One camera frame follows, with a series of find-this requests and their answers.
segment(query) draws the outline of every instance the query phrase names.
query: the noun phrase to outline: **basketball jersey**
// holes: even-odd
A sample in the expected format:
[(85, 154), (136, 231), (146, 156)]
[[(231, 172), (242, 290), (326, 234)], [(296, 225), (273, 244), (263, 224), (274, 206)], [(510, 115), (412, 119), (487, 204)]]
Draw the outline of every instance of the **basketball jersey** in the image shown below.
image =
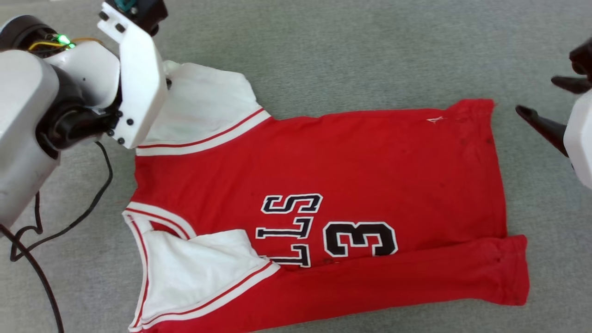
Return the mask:
[(393, 306), (523, 305), (493, 102), (276, 120), (238, 73), (185, 64), (136, 149), (131, 332), (243, 332)]

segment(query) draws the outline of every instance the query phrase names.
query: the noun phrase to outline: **green light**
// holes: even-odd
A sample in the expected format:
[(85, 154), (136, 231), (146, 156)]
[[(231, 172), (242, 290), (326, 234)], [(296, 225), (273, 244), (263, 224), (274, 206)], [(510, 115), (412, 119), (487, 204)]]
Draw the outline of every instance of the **green light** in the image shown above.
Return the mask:
[(70, 44), (70, 39), (68, 37), (66, 37), (66, 35), (58, 35), (57, 41), (60, 44), (64, 44), (64, 45)]

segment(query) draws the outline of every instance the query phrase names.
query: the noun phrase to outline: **screw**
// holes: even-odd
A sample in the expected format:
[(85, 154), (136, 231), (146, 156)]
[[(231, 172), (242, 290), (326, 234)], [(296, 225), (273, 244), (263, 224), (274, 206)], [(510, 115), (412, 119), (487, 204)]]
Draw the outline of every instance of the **screw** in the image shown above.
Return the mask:
[(101, 20), (103, 21), (108, 21), (109, 20), (109, 15), (107, 15), (104, 11), (101, 11), (99, 13), (99, 17), (101, 18)]
[(121, 25), (120, 23), (115, 25), (115, 29), (117, 29), (117, 31), (123, 33), (126, 29), (123, 27), (123, 25)]

